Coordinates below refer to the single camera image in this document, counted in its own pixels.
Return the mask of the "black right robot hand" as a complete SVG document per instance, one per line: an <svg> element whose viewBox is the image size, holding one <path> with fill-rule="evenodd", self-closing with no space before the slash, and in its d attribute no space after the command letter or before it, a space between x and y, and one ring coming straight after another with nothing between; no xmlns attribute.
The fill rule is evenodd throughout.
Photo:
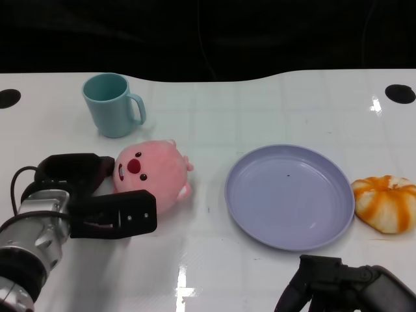
<svg viewBox="0 0 416 312"><path fill-rule="evenodd" d="M301 255L275 311L415 311L415 293L382 266L351 267L340 258Z"/></svg>

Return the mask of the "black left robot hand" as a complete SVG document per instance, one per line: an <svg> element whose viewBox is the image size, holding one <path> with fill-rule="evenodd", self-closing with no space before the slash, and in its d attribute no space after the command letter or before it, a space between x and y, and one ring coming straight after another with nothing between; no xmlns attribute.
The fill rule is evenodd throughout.
<svg viewBox="0 0 416 312"><path fill-rule="evenodd" d="M64 190L70 198L73 239L122 239L152 233L157 229L155 196L146 190L95 196L112 176L115 160L94 153L52 155L38 165L34 181L22 198L40 191Z"/></svg>

